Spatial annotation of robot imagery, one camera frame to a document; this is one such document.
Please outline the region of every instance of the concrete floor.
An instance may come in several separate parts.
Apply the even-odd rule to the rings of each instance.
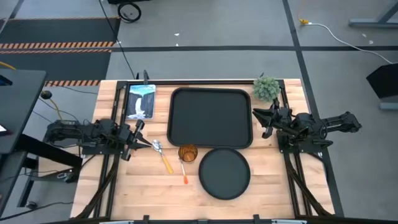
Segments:
[[[339,38],[354,45],[398,45],[398,29],[353,29],[348,19],[376,17],[393,0],[289,0],[293,18],[300,2],[300,16],[330,27]],[[15,1],[6,0],[0,18],[7,17]],[[109,16],[115,7],[104,2]],[[139,2],[142,19],[122,24],[119,39],[124,47],[183,45],[286,45],[293,46],[284,6],[280,0],[152,0]],[[25,0],[18,18],[102,16],[97,0]],[[302,46],[340,46],[321,27],[299,27]],[[398,52],[378,52],[398,62]],[[128,52],[135,72],[146,69],[155,78],[254,78],[264,72],[276,78],[301,78],[294,51],[203,51]],[[303,52],[308,75],[321,117],[345,111],[354,113],[363,125],[356,134],[331,133],[329,148],[343,210],[346,217],[398,220],[398,156],[394,135],[398,112],[380,111],[378,99],[365,77],[386,64],[363,52]],[[107,79],[131,78],[121,53],[112,53]],[[77,87],[98,91],[98,87]],[[95,96],[64,88],[50,88],[61,110],[90,120]],[[56,113],[40,101],[35,111],[50,120]],[[42,139],[48,122],[32,114],[25,133]],[[4,216],[16,209],[24,177],[18,180]],[[34,185],[30,199],[41,205],[73,200],[75,184],[41,182]],[[66,220],[71,206],[57,205],[5,223],[43,223]]]

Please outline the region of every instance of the wooden table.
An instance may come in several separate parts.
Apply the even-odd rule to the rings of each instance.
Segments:
[[[293,114],[308,112],[300,80],[284,81]],[[93,120],[110,118],[116,82],[101,82]],[[252,96],[252,85],[157,85],[154,119],[145,120],[142,133],[148,141],[158,139],[163,144],[164,154],[174,173],[170,175],[167,172],[159,153],[153,149],[134,151],[129,162],[120,160],[112,220],[142,220],[143,215],[150,215],[151,220],[252,219],[254,214],[261,218],[293,218],[284,159],[279,152],[276,135],[269,139],[261,138],[264,130],[255,117],[252,117],[253,142],[249,148],[239,150],[247,159],[252,175],[242,196],[234,200],[218,200],[203,190],[198,179],[198,165],[211,149],[199,148],[195,162],[185,165],[189,184],[183,183],[178,147],[171,145],[166,137],[170,96],[179,87],[239,88],[249,93],[252,108],[270,106]],[[121,109],[116,121],[120,120],[120,114]],[[81,171],[71,217],[78,215],[96,192],[102,161],[103,156],[97,155]],[[302,164],[308,188],[324,208],[333,213],[322,163],[302,154]],[[103,197],[102,215],[106,195]],[[298,200],[303,213],[301,194],[298,194]]]

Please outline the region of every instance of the black rubber mat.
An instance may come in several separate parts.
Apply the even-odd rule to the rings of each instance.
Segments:
[[[120,19],[113,17],[109,21],[118,33]],[[0,35],[0,48],[110,47],[115,41],[105,18],[11,19]]]
[[[47,85],[98,85],[104,80],[109,50],[0,51],[0,61],[17,69],[47,71]]]

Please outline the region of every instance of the potted plant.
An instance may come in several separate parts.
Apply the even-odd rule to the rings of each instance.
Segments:
[[[279,83],[272,77],[260,77],[254,81],[253,95],[259,100],[272,102],[280,93]]]

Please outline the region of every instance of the hazard tape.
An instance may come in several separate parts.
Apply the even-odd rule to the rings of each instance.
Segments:
[[[52,42],[52,43],[11,43],[0,44],[0,49],[57,49],[79,47],[112,47],[113,41],[99,42]]]
[[[0,50],[0,54],[59,54],[59,53],[89,53],[112,52],[110,49],[82,49],[82,50]]]
[[[98,86],[101,80],[61,80],[46,81],[44,86]]]

